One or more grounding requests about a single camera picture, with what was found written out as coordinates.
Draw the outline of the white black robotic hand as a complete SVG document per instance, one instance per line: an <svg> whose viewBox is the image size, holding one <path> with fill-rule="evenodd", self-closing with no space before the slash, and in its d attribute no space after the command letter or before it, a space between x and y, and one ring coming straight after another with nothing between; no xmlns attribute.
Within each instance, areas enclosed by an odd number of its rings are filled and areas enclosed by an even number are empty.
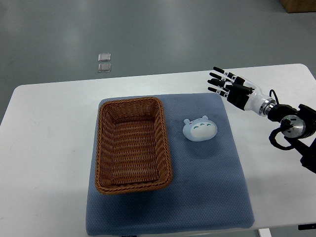
<svg viewBox="0 0 316 237"><path fill-rule="evenodd" d="M225 86L229 91L227 93L213 87L208 87L208 90L222 97L227 97L227 101L235 107L244 111L253 111L260 116L266 116L275 105L275 100L270 96L264 95L261 88L254 83L240 77L236 77L235 81L233 81L235 75L231 72L218 67L213 67L213 70L223 75L209 73L214 79L209 79L207 82L214 86Z"/></svg>

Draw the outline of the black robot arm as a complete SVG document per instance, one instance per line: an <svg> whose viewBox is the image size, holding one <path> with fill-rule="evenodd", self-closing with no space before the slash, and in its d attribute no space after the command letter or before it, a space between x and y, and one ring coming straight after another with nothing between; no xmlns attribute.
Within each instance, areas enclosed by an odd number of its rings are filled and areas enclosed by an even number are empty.
<svg viewBox="0 0 316 237"><path fill-rule="evenodd" d="M251 81L218 67L213 69L214 72L210 72L212 78L207 81L210 84L208 90L243 111L253 111L272 122L278 122L279 127L269 135L271 145L283 151L295 149L302 156L301 165L315 172L316 144L312 142L308 146L301 141L316 132L315 110L304 104L300 104L297 109L281 104L273 89L265 95Z"/></svg>

